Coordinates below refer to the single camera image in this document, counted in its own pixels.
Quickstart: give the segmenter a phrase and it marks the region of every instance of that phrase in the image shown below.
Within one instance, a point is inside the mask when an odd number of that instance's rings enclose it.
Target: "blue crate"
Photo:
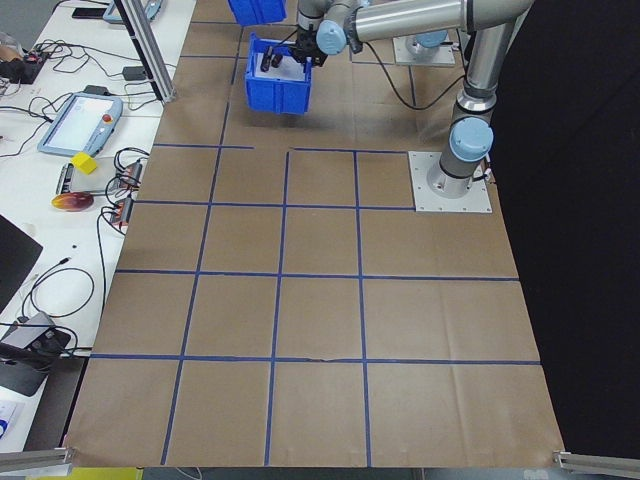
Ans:
[[[287,18],[285,0],[228,0],[229,7],[243,27],[280,22]]]
[[[244,83],[249,107],[275,113],[293,113],[302,115],[309,109],[311,97],[311,60],[304,65],[304,81],[284,80],[278,78],[260,78],[256,76],[259,70],[258,54],[267,48],[280,44],[278,40],[262,40],[255,33],[251,33],[249,43],[249,59],[245,71]],[[275,53],[290,57],[289,49],[280,45]]]

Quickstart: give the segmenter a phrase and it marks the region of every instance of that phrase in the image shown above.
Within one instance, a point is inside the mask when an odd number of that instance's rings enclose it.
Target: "robot arm cylinder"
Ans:
[[[512,23],[534,0],[398,0],[355,12],[361,42],[461,28],[468,32]]]

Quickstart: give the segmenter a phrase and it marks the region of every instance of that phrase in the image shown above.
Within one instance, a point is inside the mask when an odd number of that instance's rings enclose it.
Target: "table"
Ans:
[[[73,8],[82,3],[61,4],[51,16],[38,42],[46,39],[64,39],[68,43],[79,43],[124,56],[136,57],[135,49],[124,26],[110,25],[101,20],[71,19]],[[195,0],[167,0],[163,10],[152,23],[152,29],[167,64],[176,65],[179,60],[182,42],[195,3]],[[105,55],[96,54],[96,56],[99,56],[101,64],[109,72],[121,71],[125,65],[140,64],[140,62]],[[81,91],[87,84],[105,85],[112,92],[123,92],[125,84],[123,79],[107,80],[104,73],[94,64],[88,64],[76,74],[55,72],[53,65],[52,61],[45,64],[33,85],[23,85],[15,95],[0,98],[0,105],[26,108],[36,95],[53,100],[67,92]],[[173,76],[174,68],[169,68],[169,73]],[[146,101],[153,96],[133,98],[136,100],[144,98]],[[159,102],[136,111],[131,111],[125,106],[116,131],[104,150],[96,156],[99,168],[108,168],[114,153],[123,147],[135,146],[150,151],[162,111],[163,108]],[[0,155],[16,152],[24,139],[31,135],[41,123],[39,119],[19,113],[3,111],[0,115],[2,115],[0,134],[4,136],[0,142]],[[44,272],[65,257],[72,259],[67,266],[83,268],[94,277],[96,292],[89,304],[81,312],[56,322],[75,330],[79,337],[79,344],[90,347],[93,345],[100,320],[102,291],[95,222],[100,207],[106,203],[98,198],[90,209],[78,213],[58,211],[50,205],[55,195],[61,168],[68,159],[46,155],[36,150],[37,142],[45,131],[46,126],[43,126],[20,156],[0,159],[0,192],[2,192],[0,212],[44,247],[38,263],[27,279],[25,284],[27,288],[29,280],[33,280],[35,274]],[[105,225],[101,230],[109,286],[122,247],[122,238]],[[42,307],[52,313],[70,311],[74,306],[79,305],[78,299],[86,298],[89,286],[86,278],[74,275],[73,272],[65,272],[56,276],[55,281],[50,284],[43,284],[38,301]],[[23,288],[7,306],[0,316],[1,321],[11,322],[15,319],[21,303],[20,295],[25,291],[26,288]],[[6,327],[1,327],[0,333],[5,330]],[[46,382],[30,398],[0,388],[0,399],[24,404],[17,421],[0,440],[0,452],[22,450],[45,385]]]

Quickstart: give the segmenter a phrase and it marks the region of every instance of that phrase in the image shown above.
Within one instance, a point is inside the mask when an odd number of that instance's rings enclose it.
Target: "black device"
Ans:
[[[29,275],[41,252],[42,246],[38,242],[0,215],[0,312]],[[33,395],[57,357],[55,350],[60,345],[64,348],[68,341],[64,332],[49,328],[43,335],[27,342],[24,345],[27,348],[0,341],[0,385],[23,395]],[[52,354],[39,353],[45,350]]]
[[[144,67],[124,67],[122,69],[122,76],[125,80],[146,80],[147,72]]]
[[[107,11],[106,8],[78,7],[73,10],[71,18],[93,18],[102,19]]]

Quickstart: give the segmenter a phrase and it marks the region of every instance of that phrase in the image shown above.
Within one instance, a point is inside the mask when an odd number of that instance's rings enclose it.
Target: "electronic component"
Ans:
[[[78,7],[73,10],[71,18],[100,19],[103,17],[106,11],[106,8]]]
[[[107,217],[111,225],[124,227],[129,224],[131,213],[133,212],[133,199],[130,197],[123,198],[116,202],[115,211]]]
[[[44,134],[38,150],[73,157],[78,152],[95,156],[122,115],[122,100],[88,93],[74,93]]]
[[[89,192],[94,196],[104,195],[104,186],[116,175],[113,165],[99,165],[91,175],[79,172],[73,164],[62,167],[56,187],[56,195],[68,192]]]
[[[124,172],[119,176],[119,188],[138,188],[142,178],[142,164],[132,163],[125,167]]]
[[[146,80],[147,72],[145,72],[144,67],[124,67],[122,69],[122,76],[127,81]]]
[[[109,95],[109,89],[100,85],[87,85],[84,87],[82,93],[88,93],[89,95]]]

